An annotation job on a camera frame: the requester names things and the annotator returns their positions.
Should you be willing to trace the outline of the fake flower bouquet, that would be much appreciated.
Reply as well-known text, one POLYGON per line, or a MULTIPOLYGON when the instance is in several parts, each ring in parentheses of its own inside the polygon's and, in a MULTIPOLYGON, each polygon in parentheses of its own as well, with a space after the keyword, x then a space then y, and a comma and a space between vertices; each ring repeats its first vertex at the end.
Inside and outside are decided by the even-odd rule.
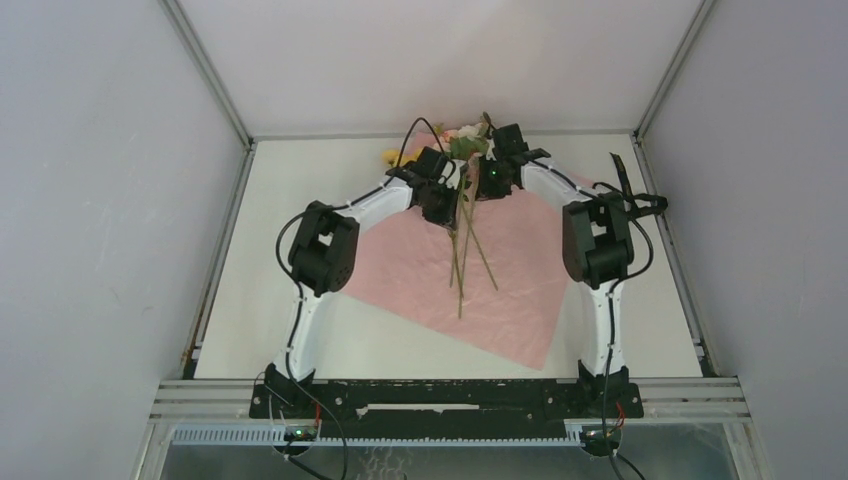
POLYGON ((473 226, 476 208, 475 192, 478 180, 479 160, 489 152, 491 143, 487 139, 491 124, 488 115, 482 116, 478 124, 465 125, 457 129, 444 129, 423 116, 414 119, 404 135, 401 146, 392 150, 385 158, 390 168, 404 166, 415 161, 424 147, 432 147, 445 153, 449 159, 465 161, 467 173, 460 183, 458 227, 447 230, 450 245, 449 286, 457 290, 457 315, 462 316, 466 299, 466 264, 468 250, 474 246, 482 258, 486 254, 476 239, 473 226))

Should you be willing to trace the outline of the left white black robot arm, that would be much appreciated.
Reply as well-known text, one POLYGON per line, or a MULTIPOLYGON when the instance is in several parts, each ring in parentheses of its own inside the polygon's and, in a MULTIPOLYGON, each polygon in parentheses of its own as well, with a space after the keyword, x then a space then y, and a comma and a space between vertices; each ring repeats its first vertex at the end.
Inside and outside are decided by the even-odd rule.
POLYGON ((387 170, 375 188, 339 205, 314 200, 281 228, 274 252, 295 298, 288 337, 266 369, 265 385, 275 389, 274 404, 286 415, 298 417, 311 407, 308 385, 316 367, 310 329, 353 276, 360 235, 412 207, 426 221, 455 230, 468 170, 466 160, 426 147, 416 161, 387 170))

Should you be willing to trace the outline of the purple pink wrapping paper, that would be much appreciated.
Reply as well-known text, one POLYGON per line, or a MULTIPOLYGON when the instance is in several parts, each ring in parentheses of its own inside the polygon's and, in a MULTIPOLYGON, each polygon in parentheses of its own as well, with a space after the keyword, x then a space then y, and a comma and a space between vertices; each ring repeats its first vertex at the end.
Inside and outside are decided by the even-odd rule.
POLYGON ((517 190, 477 204, 457 242, 419 208, 360 238, 333 318, 391 376, 572 376, 584 332, 561 212, 517 190))

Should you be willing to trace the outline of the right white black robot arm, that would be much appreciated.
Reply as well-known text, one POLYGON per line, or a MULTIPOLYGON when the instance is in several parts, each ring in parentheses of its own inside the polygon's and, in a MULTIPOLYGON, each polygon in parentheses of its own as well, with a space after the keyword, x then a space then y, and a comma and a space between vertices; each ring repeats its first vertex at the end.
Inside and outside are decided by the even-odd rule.
POLYGON ((635 256, 627 204, 633 198, 626 167, 611 156, 619 187, 585 187, 549 163, 550 153, 532 149, 516 124, 482 127, 489 142, 479 162, 477 196, 494 200, 527 190, 562 214, 562 260, 582 288, 585 339, 578 360, 578 402, 592 416, 618 400, 615 387, 629 383, 620 341, 621 284, 635 256))

